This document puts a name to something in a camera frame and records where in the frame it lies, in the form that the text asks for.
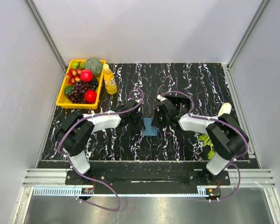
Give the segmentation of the blue card holder wallet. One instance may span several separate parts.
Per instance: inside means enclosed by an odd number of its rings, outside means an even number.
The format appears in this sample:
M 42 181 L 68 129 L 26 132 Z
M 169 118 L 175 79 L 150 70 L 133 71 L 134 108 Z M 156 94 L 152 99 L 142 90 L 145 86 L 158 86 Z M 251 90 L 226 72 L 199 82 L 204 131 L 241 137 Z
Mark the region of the blue card holder wallet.
M 144 118 L 144 130 L 142 131 L 143 136 L 157 136 L 158 129 L 153 126 L 153 118 Z

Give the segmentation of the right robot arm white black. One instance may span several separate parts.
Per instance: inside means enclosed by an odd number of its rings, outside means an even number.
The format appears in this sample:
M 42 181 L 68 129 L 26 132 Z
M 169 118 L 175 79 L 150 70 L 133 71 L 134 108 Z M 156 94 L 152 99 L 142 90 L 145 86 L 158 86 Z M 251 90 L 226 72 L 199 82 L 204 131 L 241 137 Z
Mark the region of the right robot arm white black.
M 230 115 L 231 104 L 222 104 L 217 116 L 206 117 L 182 112 L 172 101 L 173 99 L 178 98 L 157 96 L 153 125 L 156 128 L 170 126 L 183 131 L 208 135 L 215 152 L 206 165 L 207 170 L 203 173 L 203 179 L 209 185 L 215 184 L 220 178 L 220 172 L 227 167 L 228 163 L 245 152 L 249 139 Z

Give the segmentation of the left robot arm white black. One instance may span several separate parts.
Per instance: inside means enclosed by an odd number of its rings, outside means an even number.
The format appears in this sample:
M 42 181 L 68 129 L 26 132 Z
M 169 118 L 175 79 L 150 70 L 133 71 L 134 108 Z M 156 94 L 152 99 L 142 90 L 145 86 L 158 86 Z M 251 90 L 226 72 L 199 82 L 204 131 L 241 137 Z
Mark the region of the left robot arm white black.
M 76 180 L 81 184 L 91 181 L 91 166 L 84 149 L 90 136 L 98 131 L 117 128 L 119 126 L 137 125 L 141 123 L 140 103 L 130 99 L 114 111 L 98 114 L 82 114 L 74 111 L 66 118 L 55 134 L 58 149 L 64 150 L 73 168 L 76 169 Z

